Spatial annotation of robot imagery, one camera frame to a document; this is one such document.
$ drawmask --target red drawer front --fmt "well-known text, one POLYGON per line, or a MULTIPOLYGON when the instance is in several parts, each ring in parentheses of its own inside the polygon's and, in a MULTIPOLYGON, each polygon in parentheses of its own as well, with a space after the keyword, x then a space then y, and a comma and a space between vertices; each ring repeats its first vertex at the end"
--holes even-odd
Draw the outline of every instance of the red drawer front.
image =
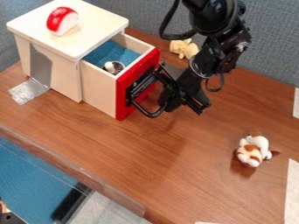
MULTIPOLYGON (((124 75, 116 81, 116 119, 121 121, 132 110, 134 106, 127 107, 126 91, 127 88, 142 74, 154 65, 155 68, 159 66, 159 48, 153 49, 143 59, 131 67, 124 75)), ((155 85, 150 85, 137 99, 138 102, 142 101, 146 95, 155 88, 155 85)))

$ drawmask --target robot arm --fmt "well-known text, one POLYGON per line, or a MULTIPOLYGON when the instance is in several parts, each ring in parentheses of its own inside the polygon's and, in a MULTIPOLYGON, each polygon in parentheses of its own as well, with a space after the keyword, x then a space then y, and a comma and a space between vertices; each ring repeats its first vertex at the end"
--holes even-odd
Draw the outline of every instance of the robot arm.
POLYGON ((164 87, 157 112, 150 113, 135 99, 131 99, 132 104, 148 117, 157 117, 163 111, 171 112, 181 105, 189 106, 200 115, 212 105, 202 88, 202 81, 205 81, 206 90, 219 91, 224 85, 224 74, 236 67, 238 58, 251 43, 249 29, 241 19, 246 6, 240 0, 183 0, 184 6, 190 11, 192 29, 181 34, 165 33, 179 3, 180 0, 175 0, 161 23, 160 37, 168 40, 188 39, 199 33, 206 36, 206 40, 182 73, 169 72, 165 65, 153 73, 152 80, 161 81, 164 87), (218 89, 208 87, 208 80, 214 74, 220 75, 221 87, 218 89))

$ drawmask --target open drawer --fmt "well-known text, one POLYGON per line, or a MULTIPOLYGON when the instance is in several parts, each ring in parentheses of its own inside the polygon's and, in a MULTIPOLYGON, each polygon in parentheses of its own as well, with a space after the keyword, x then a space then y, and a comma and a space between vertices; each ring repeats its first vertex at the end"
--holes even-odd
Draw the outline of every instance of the open drawer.
MULTIPOLYGON (((117 75, 101 69, 85 60, 80 62, 83 101, 106 114, 122 120, 134 109, 126 103, 127 88, 142 74, 159 63, 159 49, 139 39, 119 33, 111 38, 116 44, 130 49, 140 56, 117 75)), ((144 92, 141 100, 149 91, 144 92)))

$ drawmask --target red and white toy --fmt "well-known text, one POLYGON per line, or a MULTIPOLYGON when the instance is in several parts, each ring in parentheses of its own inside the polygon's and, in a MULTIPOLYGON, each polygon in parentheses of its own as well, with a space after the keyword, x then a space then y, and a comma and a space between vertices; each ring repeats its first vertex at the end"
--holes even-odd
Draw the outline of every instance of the red and white toy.
POLYGON ((46 27, 56 36, 63 36, 78 22, 79 15, 68 7, 59 7, 54 10, 46 21, 46 27))

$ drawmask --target tape on table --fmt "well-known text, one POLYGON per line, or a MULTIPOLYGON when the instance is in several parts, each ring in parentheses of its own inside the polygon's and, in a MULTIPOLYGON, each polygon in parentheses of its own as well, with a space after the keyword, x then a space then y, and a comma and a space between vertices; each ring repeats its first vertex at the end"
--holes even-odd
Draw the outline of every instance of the tape on table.
POLYGON ((52 61, 30 45, 31 78, 9 90, 12 99, 22 105, 50 89, 52 61))

